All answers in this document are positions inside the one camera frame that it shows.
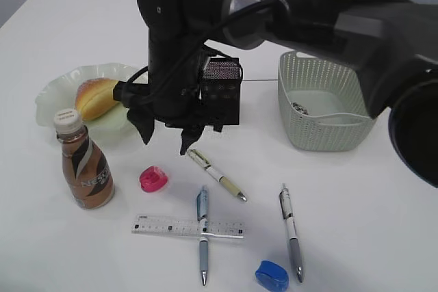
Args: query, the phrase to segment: pen tip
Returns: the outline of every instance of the pen tip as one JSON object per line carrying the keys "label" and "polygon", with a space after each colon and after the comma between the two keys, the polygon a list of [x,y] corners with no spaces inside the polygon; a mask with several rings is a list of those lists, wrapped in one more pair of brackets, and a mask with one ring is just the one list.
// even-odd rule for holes
{"label": "pen tip", "polygon": [[296,270],[296,277],[298,278],[298,281],[300,283],[302,283],[302,280],[303,280],[304,277],[303,277],[303,274],[302,274],[301,267],[297,268],[297,270]]}
{"label": "pen tip", "polygon": [[239,194],[237,196],[240,200],[242,200],[244,202],[248,201],[248,199],[246,198],[246,196],[242,192],[239,192]]}
{"label": "pen tip", "polygon": [[201,272],[201,280],[203,282],[203,286],[207,285],[207,272],[205,270]]}

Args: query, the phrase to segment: bottle cap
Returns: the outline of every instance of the bottle cap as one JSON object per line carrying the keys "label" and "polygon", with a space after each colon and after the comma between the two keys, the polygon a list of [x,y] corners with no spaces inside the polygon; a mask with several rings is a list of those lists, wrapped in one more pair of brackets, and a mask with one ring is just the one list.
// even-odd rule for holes
{"label": "bottle cap", "polygon": [[281,266],[263,260],[255,272],[259,284],[271,292],[284,292],[289,286],[289,276]]}
{"label": "bottle cap", "polygon": [[81,115],[75,109],[62,109],[55,114],[53,119],[56,132],[68,135],[80,130],[83,126]]}
{"label": "bottle cap", "polygon": [[139,180],[142,189],[151,193],[162,188],[168,182],[169,178],[159,167],[152,166],[143,171]]}

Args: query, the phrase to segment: pencil sharpener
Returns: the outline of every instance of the pencil sharpener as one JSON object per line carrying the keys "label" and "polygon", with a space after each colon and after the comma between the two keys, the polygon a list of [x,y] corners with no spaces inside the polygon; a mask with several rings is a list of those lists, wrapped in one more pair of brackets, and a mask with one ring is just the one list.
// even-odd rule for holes
{"label": "pencil sharpener", "polygon": [[162,188],[169,180],[166,174],[159,167],[152,166],[147,168],[140,175],[140,185],[148,193]]}
{"label": "pencil sharpener", "polygon": [[271,292],[284,292],[289,287],[287,272],[271,261],[263,260],[255,277],[262,287]]}

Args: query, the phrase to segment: pink pencil sharpener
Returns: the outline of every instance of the pink pencil sharpener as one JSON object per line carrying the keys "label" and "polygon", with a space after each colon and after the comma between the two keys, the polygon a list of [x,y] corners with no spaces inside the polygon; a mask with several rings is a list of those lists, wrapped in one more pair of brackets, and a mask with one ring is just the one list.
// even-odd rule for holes
{"label": "pink pencil sharpener", "polygon": [[143,171],[139,180],[142,189],[148,193],[152,193],[162,188],[168,182],[169,178],[159,167],[153,165]]}

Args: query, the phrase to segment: plastic basket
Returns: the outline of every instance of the plastic basket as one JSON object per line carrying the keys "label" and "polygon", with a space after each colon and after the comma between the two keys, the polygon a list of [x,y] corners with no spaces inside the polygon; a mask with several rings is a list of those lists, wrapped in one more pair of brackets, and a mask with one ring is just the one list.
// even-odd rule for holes
{"label": "plastic basket", "polygon": [[303,150],[352,150],[376,122],[353,70],[295,51],[280,57],[279,106],[287,136]]}

